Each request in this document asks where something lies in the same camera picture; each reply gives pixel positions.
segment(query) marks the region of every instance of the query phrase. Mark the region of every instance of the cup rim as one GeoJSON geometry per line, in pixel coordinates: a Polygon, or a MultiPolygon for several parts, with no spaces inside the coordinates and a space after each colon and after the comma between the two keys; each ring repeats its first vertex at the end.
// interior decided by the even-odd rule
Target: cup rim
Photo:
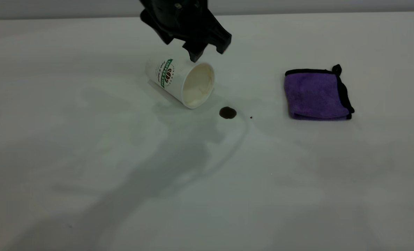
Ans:
{"type": "Polygon", "coordinates": [[[199,106],[201,106],[203,103],[205,103],[207,101],[207,99],[210,97],[211,92],[213,91],[214,88],[214,81],[215,81],[215,73],[214,73],[214,68],[211,64],[209,64],[208,62],[199,62],[196,63],[195,65],[193,65],[193,67],[190,68],[188,74],[185,75],[185,77],[183,78],[183,83],[182,83],[182,89],[180,90],[180,97],[181,97],[181,102],[182,104],[189,108],[189,109],[196,109],[199,106]],[[199,65],[207,65],[208,67],[210,67],[211,70],[211,77],[212,77],[212,81],[211,81],[211,89],[209,90],[208,94],[204,96],[204,100],[202,100],[202,102],[200,102],[199,104],[197,104],[196,106],[189,106],[185,103],[185,99],[183,98],[183,88],[185,87],[186,81],[187,81],[187,77],[190,75],[190,73],[194,70],[194,68],[198,67],[199,65]]]}

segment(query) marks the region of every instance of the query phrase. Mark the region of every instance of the green label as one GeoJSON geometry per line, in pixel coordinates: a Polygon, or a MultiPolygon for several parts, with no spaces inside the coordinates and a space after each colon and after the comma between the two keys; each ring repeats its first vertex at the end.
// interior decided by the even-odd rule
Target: green label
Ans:
{"type": "Polygon", "coordinates": [[[167,63],[165,64],[164,70],[162,71],[162,76],[160,77],[160,85],[162,88],[165,89],[165,77],[167,76],[168,67],[170,67],[171,62],[173,62],[172,59],[168,59],[167,63]]]}

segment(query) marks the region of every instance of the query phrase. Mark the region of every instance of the paper cup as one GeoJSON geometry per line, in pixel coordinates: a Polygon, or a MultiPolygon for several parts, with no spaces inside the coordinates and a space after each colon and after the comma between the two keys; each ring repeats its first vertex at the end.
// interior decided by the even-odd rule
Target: paper cup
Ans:
{"type": "Polygon", "coordinates": [[[205,62],[194,64],[185,59],[160,56],[148,60],[145,72],[154,83],[190,109],[202,105],[213,90],[213,67],[205,62]]]}

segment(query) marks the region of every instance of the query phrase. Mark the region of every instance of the microfiber cloth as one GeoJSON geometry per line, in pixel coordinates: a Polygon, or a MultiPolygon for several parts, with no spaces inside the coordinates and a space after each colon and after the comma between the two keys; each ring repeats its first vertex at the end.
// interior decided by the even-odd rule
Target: microfiber cloth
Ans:
{"type": "Polygon", "coordinates": [[[354,109],[340,79],[341,73],[339,64],[332,71],[288,70],[285,92],[291,117],[302,120],[351,119],[354,109]]]}

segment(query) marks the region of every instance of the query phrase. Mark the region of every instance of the dark coffee drop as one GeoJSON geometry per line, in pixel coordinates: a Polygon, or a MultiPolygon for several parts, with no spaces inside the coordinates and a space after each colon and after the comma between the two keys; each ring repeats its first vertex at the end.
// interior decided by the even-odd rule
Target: dark coffee drop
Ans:
{"type": "Polygon", "coordinates": [[[219,111],[219,115],[224,119],[233,119],[236,116],[236,111],[226,106],[219,111]]]}

